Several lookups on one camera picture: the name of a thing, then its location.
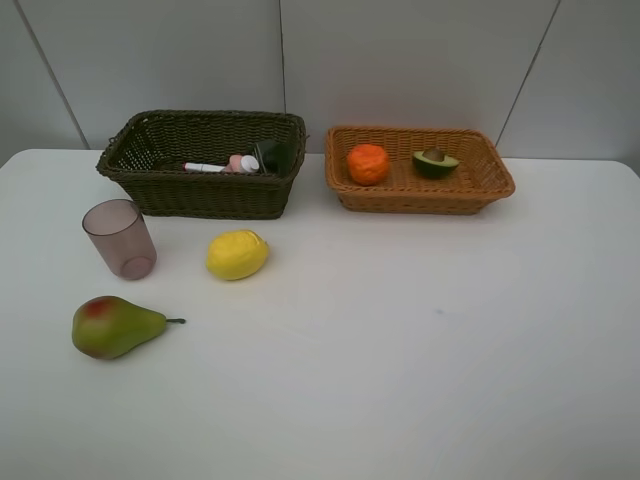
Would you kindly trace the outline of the yellow lemon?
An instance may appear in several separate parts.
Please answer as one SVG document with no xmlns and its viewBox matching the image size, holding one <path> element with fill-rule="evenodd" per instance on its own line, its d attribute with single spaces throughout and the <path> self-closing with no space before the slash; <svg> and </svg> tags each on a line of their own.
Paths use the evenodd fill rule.
<svg viewBox="0 0 640 480">
<path fill-rule="evenodd" d="M 205 266 L 219 279 L 241 280 L 259 271 L 269 253 L 268 244 L 254 231 L 227 231 L 210 242 Z"/>
</svg>

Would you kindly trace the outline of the orange tangerine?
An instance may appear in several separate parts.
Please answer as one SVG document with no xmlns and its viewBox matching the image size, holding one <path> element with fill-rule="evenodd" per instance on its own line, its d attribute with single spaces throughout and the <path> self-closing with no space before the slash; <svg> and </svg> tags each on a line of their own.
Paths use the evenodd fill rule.
<svg viewBox="0 0 640 480">
<path fill-rule="evenodd" d="M 373 186 L 387 178 L 390 171 L 390 159 L 383 147 L 360 144 L 348 153 L 347 166 L 355 183 L 361 186 Z"/>
</svg>

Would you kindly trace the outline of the dark green pump bottle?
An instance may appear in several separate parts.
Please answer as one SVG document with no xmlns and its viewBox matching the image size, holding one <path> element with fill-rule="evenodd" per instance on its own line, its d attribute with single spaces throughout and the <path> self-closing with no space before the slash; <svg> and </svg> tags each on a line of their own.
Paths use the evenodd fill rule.
<svg viewBox="0 0 640 480">
<path fill-rule="evenodd" d="M 259 164 L 259 171 L 265 174 L 285 177 L 291 170 L 294 154 L 286 143 L 272 139 L 262 140 L 254 144 L 253 156 Z"/>
</svg>

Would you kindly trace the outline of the pink bottle white cap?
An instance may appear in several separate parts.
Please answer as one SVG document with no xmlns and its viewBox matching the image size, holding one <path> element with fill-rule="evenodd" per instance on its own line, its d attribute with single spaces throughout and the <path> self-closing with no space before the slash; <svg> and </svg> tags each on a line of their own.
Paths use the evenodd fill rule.
<svg viewBox="0 0 640 480">
<path fill-rule="evenodd" d="M 228 164 L 224 167 L 224 172 L 253 174 L 261 169 L 258 159 L 253 155 L 231 155 Z"/>
</svg>

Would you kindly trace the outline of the halved avocado with pit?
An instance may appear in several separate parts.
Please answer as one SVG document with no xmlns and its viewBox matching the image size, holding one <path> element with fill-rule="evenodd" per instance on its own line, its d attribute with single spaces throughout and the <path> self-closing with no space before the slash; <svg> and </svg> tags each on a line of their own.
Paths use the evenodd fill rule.
<svg viewBox="0 0 640 480">
<path fill-rule="evenodd" d="M 459 166 L 459 161 L 433 147 L 414 152 L 412 164 L 419 175 L 428 179 L 441 179 L 451 174 Z"/>
</svg>

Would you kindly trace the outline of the white marker pen pink caps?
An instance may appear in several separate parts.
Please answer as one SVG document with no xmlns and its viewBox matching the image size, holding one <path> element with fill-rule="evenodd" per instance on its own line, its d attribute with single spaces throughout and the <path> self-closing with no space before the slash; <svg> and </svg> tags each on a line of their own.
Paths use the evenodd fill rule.
<svg viewBox="0 0 640 480">
<path fill-rule="evenodd" d="M 183 170 L 186 172 L 193 172 L 193 173 L 221 173 L 221 172 L 226 172 L 227 167 L 219 166 L 219 165 L 204 164 L 204 163 L 185 162 L 183 164 Z"/>
</svg>

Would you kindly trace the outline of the translucent purple plastic cup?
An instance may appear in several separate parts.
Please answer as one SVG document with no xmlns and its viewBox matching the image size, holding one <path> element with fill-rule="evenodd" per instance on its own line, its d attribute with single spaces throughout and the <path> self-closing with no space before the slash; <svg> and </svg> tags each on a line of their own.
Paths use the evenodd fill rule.
<svg viewBox="0 0 640 480">
<path fill-rule="evenodd" d="M 97 204 L 84 215 L 82 228 L 117 277 L 140 280 L 154 269 L 157 252 L 133 201 L 113 199 Z"/>
</svg>

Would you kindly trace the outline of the green red pear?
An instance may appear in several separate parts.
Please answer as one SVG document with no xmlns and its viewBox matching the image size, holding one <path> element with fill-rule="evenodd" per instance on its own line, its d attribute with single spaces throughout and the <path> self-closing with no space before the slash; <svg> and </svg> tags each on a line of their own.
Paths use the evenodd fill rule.
<svg viewBox="0 0 640 480">
<path fill-rule="evenodd" d="M 113 360 L 161 336 L 182 318 L 143 308 L 116 296 L 93 298 L 73 316 L 71 339 L 81 353 L 98 360 Z"/>
</svg>

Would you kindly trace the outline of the orange wicker basket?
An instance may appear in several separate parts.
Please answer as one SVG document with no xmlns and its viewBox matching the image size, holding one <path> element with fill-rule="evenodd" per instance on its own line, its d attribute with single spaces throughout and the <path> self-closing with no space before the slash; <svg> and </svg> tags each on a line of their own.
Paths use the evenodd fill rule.
<svg viewBox="0 0 640 480">
<path fill-rule="evenodd" d="M 347 157 L 360 144 L 378 145 L 389 156 L 389 174 L 377 185 L 351 178 Z M 412 162 L 415 152 L 432 147 L 459 161 L 439 179 L 420 175 Z M 343 207 L 357 212 L 472 215 L 515 191 L 493 143 L 470 129 L 333 127 L 325 137 L 325 178 Z"/>
</svg>

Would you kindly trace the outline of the dark brown wicker basket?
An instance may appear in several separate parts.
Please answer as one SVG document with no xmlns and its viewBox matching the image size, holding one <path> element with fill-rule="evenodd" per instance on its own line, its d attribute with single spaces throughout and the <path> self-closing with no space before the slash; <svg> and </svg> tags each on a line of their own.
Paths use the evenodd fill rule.
<svg viewBox="0 0 640 480">
<path fill-rule="evenodd" d="M 306 125 L 294 114 L 238 110 L 152 110 L 134 115 L 111 138 L 98 172 L 151 216 L 271 220 L 287 205 L 304 162 Z M 185 162 L 226 166 L 253 155 L 254 144 L 286 143 L 294 162 L 285 177 L 258 173 L 193 173 Z"/>
</svg>

